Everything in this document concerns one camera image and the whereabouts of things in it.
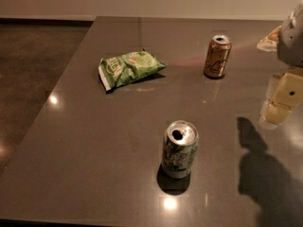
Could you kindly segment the translucent cream gripper finger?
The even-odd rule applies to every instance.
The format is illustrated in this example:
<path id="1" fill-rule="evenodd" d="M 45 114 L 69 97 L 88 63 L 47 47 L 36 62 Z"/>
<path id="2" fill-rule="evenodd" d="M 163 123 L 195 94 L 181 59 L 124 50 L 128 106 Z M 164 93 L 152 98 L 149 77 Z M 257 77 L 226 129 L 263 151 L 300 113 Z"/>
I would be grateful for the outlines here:
<path id="1" fill-rule="evenodd" d="M 286 107 L 274 105 L 270 100 L 266 100 L 261 107 L 259 125 L 266 130 L 274 130 L 287 119 L 291 112 Z"/>

